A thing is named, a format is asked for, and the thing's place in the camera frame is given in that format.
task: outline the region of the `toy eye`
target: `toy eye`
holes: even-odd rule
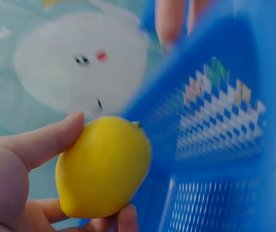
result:
[[[74,60],[78,65],[88,65],[90,63],[89,59],[84,55],[74,57]]]

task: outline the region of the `fingernail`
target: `fingernail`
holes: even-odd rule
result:
[[[163,46],[163,49],[164,49],[164,52],[165,52],[165,53],[170,52],[170,51],[173,50],[174,47],[175,47],[174,43],[172,43],[172,42],[161,41],[161,40],[160,40],[160,43],[161,43],[161,45]]]
[[[132,208],[137,213],[137,208],[133,204],[130,204],[128,207]]]
[[[68,115],[63,121],[68,121],[75,118],[77,115],[81,114],[80,110],[73,111],[70,115]]]

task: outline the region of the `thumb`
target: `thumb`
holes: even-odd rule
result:
[[[31,171],[69,149],[78,139],[83,126],[83,113],[76,111],[63,121],[52,123],[40,129],[0,137],[0,146],[18,155],[25,163],[28,171]]]

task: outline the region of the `red nose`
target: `red nose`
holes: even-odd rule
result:
[[[97,57],[97,59],[98,59],[100,62],[104,62],[104,61],[106,61],[107,58],[108,58],[105,51],[98,51],[98,52],[96,53],[96,57]]]

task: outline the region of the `teal fabric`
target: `teal fabric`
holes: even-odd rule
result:
[[[136,15],[142,14],[141,1],[106,2],[121,6]],[[47,8],[43,8],[42,4],[40,0],[0,0],[0,136],[30,131],[61,120],[67,114],[40,102],[21,84],[13,65],[14,53],[20,41],[32,28],[62,15],[80,11],[101,11],[87,0],[63,1]],[[150,35],[150,41],[145,74],[150,72],[162,57],[157,38]],[[143,79],[140,87],[147,85],[148,81],[149,79]],[[57,197],[54,182],[56,160],[57,158],[30,173],[30,199]],[[55,228],[74,225],[77,225],[77,220],[71,219],[57,223]]]

